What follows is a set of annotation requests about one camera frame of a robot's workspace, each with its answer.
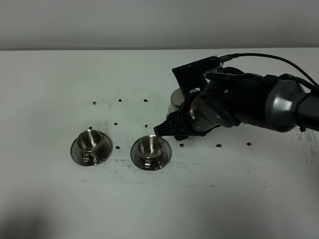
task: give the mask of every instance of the metal saucer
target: metal saucer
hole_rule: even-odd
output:
[[[155,135],[139,138],[132,146],[131,159],[143,170],[158,170],[163,168],[171,158],[169,143]]]
[[[102,137],[101,149],[96,154],[91,153],[90,157],[87,158],[87,160],[84,160],[85,153],[83,152],[83,150],[81,150],[79,148],[78,143],[77,143],[80,135],[79,135],[79,137],[77,137],[73,141],[72,146],[71,146],[71,157],[72,157],[74,162],[76,162],[77,164],[82,165],[82,166],[95,166],[95,165],[103,163],[111,155],[112,148],[113,148],[111,139],[106,134],[104,134],[102,132],[98,132],[98,133]]]

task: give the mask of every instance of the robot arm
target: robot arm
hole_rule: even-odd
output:
[[[206,135],[219,126],[238,126],[241,122],[279,132],[290,131],[297,125],[319,130],[317,83],[295,64],[275,56],[270,57],[291,64],[312,84],[288,74],[262,77],[232,67],[222,68],[225,61],[249,55],[256,54],[209,57],[173,69],[185,100],[178,111],[154,128],[156,135],[172,135],[176,140],[183,140],[190,135]],[[301,85],[311,93],[306,94]]]

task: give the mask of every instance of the wire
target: wire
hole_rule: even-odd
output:
[[[214,81],[232,81],[232,80],[242,80],[242,79],[261,80],[263,78],[260,75],[252,74],[252,73],[230,74],[230,73],[223,73],[223,72],[209,72],[209,73],[206,73],[204,77],[208,80],[214,80]]]
[[[297,66],[296,64],[294,64],[293,62],[279,57],[279,56],[273,56],[273,55],[268,55],[268,54],[260,54],[260,53],[236,53],[236,54],[230,54],[230,55],[225,55],[225,56],[221,56],[219,57],[219,59],[221,60],[221,62],[225,62],[225,61],[230,61],[234,58],[237,57],[241,57],[241,56],[260,56],[260,57],[267,57],[267,58],[272,58],[272,59],[276,59],[276,60],[280,60],[283,62],[288,63],[289,65],[295,67],[298,71],[300,71],[308,80],[310,80],[315,86],[319,86],[317,84],[316,81],[313,80],[313,78],[311,78],[304,70],[302,70],[299,66]]]
[[[311,92],[313,93],[319,93],[319,87],[318,86],[314,86],[313,84],[311,84],[310,82],[306,81],[305,79],[296,77],[296,76],[292,76],[289,74],[283,74],[281,76],[278,77],[279,80],[293,80],[296,81],[297,83],[299,83],[300,85],[305,86],[306,88],[308,88],[309,90],[311,90]]]

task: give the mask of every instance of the stainless steel cup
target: stainless steel cup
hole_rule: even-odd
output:
[[[90,157],[100,153],[103,147],[103,138],[98,131],[89,129],[77,137],[77,145],[83,153],[83,162],[88,162]]]
[[[154,135],[144,136],[138,144],[138,155],[145,159],[145,168],[150,168],[152,162],[161,157],[163,144],[159,138]]]
[[[168,107],[167,115],[175,111],[178,111],[179,107],[181,106],[183,102],[184,102],[184,96],[181,93],[180,88],[178,88],[177,90],[173,92],[173,94],[170,97],[170,105]]]

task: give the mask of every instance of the table surface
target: table surface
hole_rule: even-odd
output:
[[[0,233],[22,222],[13,231],[36,224],[42,239],[318,238],[312,130],[220,127],[183,142],[165,137],[172,158],[159,171],[131,161],[133,143],[165,120],[178,88],[171,69],[237,52],[278,55],[318,75],[319,48],[0,52]],[[301,76],[272,59],[227,65]],[[70,146],[89,127],[120,149],[83,167]]]

